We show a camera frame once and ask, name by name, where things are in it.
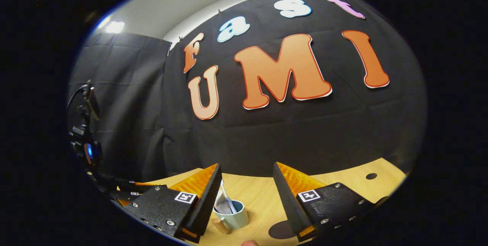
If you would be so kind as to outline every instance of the table surface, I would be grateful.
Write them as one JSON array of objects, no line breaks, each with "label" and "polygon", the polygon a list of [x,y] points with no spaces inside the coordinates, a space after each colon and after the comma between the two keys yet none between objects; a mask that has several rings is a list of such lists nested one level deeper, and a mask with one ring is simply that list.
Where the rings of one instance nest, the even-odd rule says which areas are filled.
[{"label": "table surface", "polygon": [[[168,187],[197,173],[200,168],[193,169],[176,176],[154,180],[148,183],[166,184]],[[369,180],[366,175],[376,173],[377,177]],[[312,175],[326,185],[341,182],[372,203],[382,197],[391,195],[406,175],[385,159],[377,159],[370,163],[342,171]],[[205,234],[197,245],[201,246],[240,246],[246,240],[255,240],[260,246],[294,246],[307,241],[298,242],[297,237],[274,239],[268,231],[270,227],[286,220],[286,214],[279,198],[278,190],[272,177],[250,177],[222,173],[225,191],[231,199],[244,203],[249,215],[249,224],[241,229],[234,229],[230,234],[222,234],[209,222]],[[214,213],[210,218],[217,218]]]}]

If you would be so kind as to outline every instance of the orange letter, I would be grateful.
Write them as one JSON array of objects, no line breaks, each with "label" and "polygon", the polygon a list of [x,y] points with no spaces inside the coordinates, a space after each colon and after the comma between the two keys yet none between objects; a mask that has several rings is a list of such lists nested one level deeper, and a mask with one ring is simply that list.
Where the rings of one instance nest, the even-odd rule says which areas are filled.
[{"label": "orange letter", "polygon": [[185,49],[185,68],[183,69],[183,73],[186,74],[194,65],[197,60],[194,58],[193,55],[197,55],[198,51],[200,51],[200,43],[198,41],[202,41],[204,39],[204,34],[200,32],[197,37],[195,37],[190,44],[186,45]]},{"label": "orange letter", "polygon": [[369,43],[369,36],[364,32],[343,31],[342,36],[354,44],[356,50],[363,61],[366,75],[364,83],[368,88],[386,87],[390,83],[388,74],[383,71],[380,61]]},{"label": "orange letter", "polygon": [[207,107],[203,107],[200,99],[200,89],[198,87],[198,85],[200,85],[200,76],[197,76],[188,82],[193,112],[199,119],[211,119],[218,111],[218,91],[217,82],[215,81],[215,74],[217,71],[218,67],[213,65],[204,72],[204,79],[207,79],[207,83],[209,84],[210,102]]},{"label": "orange letter", "polygon": [[296,100],[330,95],[331,84],[322,77],[310,46],[311,42],[312,37],[308,34],[285,37],[277,61],[257,46],[238,52],[234,60],[241,63],[244,72],[247,91],[247,98],[242,103],[244,108],[258,109],[270,103],[270,98],[261,91],[259,80],[263,81],[278,102],[283,102],[291,73],[295,79],[295,88],[291,95]]}]

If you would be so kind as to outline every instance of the white spoon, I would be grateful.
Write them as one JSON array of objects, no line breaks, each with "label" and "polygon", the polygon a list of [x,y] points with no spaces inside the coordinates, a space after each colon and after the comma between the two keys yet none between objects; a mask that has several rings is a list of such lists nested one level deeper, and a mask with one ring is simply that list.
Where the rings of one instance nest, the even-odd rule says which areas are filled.
[{"label": "white spoon", "polygon": [[230,209],[232,210],[232,213],[236,214],[236,208],[234,207],[234,204],[232,203],[232,200],[227,196],[227,193],[225,192],[225,188],[223,187],[223,179],[220,181],[220,185],[222,187],[222,192],[223,195],[225,196],[225,200],[227,200],[227,203],[229,204]]}]

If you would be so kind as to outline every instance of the letter m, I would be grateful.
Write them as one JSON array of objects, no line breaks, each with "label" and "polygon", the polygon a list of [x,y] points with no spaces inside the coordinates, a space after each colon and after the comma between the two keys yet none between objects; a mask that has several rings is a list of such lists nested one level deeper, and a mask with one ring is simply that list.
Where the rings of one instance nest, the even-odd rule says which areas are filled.
[{"label": "letter m", "polygon": [[293,34],[283,39],[278,60],[252,46],[234,56],[242,65],[246,82],[247,98],[242,105],[247,110],[266,107],[270,98],[261,91],[261,83],[270,90],[278,102],[286,98],[290,75],[293,73],[295,87],[291,95],[296,100],[322,98],[332,93],[331,84],[324,80],[315,60],[308,34]]}]

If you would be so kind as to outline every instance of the mug handle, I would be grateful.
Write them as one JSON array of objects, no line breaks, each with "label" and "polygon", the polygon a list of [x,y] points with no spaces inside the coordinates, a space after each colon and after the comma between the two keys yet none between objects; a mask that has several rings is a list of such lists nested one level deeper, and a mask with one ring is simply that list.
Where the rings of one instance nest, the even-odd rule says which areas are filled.
[{"label": "mug handle", "polygon": [[222,233],[222,234],[228,234],[230,233],[230,227],[225,223],[225,218],[212,218],[212,223],[213,225]]}]

